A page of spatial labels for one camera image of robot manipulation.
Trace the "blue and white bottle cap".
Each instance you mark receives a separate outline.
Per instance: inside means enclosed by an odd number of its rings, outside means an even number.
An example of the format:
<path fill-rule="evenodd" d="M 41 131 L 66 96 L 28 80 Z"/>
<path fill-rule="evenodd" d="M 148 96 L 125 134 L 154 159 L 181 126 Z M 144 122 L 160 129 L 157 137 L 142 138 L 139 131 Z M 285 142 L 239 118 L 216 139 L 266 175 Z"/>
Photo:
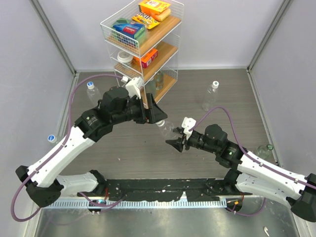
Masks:
<path fill-rule="evenodd" d="M 94 86 L 94 83 L 93 83 L 93 82 L 90 81 L 90 82 L 87 83 L 87 88 L 88 88 L 88 89 L 92 90 L 94 87 L 95 87 L 95 86 Z"/>

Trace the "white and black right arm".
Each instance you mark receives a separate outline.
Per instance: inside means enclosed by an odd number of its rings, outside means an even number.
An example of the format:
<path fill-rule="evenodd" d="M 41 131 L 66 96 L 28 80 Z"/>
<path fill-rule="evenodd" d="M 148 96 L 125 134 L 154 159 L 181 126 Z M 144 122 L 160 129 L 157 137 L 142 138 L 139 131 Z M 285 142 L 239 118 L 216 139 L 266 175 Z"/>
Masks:
<path fill-rule="evenodd" d="M 215 160 L 228 168 L 224 178 L 225 193 L 253 194 L 274 200 L 290 208 L 296 216 L 316 221 L 316 176 L 304 176 L 263 160 L 252 152 L 229 141 L 227 133 L 216 124 L 204 133 L 193 131 L 190 136 L 180 130 L 180 137 L 166 143 L 182 152 L 193 147 L 215 155 Z"/>

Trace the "clear plastic bottle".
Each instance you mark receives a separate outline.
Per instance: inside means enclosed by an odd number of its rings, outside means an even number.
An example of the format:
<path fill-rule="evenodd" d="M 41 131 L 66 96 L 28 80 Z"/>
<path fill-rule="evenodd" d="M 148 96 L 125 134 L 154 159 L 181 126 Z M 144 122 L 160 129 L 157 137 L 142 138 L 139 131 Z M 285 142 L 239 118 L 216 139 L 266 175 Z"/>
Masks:
<path fill-rule="evenodd" d="M 170 121 L 165 120 L 165 124 L 161 127 L 158 126 L 158 128 L 165 140 L 173 140 L 178 137 L 178 135 L 173 132 L 175 127 Z"/>
<path fill-rule="evenodd" d="M 217 89 L 212 88 L 212 84 L 208 86 L 202 103 L 204 111 L 209 111 L 215 104 L 218 96 L 219 87 Z"/>
<path fill-rule="evenodd" d="M 94 85 L 94 86 L 95 87 L 92 90 L 87 88 L 87 96 L 90 99 L 93 106 L 99 108 L 100 103 L 101 103 L 101 99 L 102 99 L 102 95 L 101 95 L 98 87 L 96 85 Z"/>

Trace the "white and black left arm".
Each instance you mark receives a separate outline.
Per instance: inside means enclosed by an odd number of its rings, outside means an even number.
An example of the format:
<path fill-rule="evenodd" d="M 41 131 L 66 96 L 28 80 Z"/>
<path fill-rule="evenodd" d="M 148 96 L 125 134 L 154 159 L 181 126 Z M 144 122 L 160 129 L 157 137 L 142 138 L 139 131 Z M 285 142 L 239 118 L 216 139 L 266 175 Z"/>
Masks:
<path fill-rule="evenodd" d="M 126 121 L 155 124 L 167 118 L 152 94 L 146 95 L 148 108 L 137 95 L 129 95 L 123 87 L 105 92 L 98 105 L 82 113 L 67 135 L 42 159 L 16 174 L 26 187 L 31 200 L 39 207 L 47 207 L 61 196 L 85 192 L 99 197 L 106 192 L 106 180 L 98 171 L 82 175 L 61 176 L 60 172 L 81 152 L 112 132 L 114 125 Z"/>

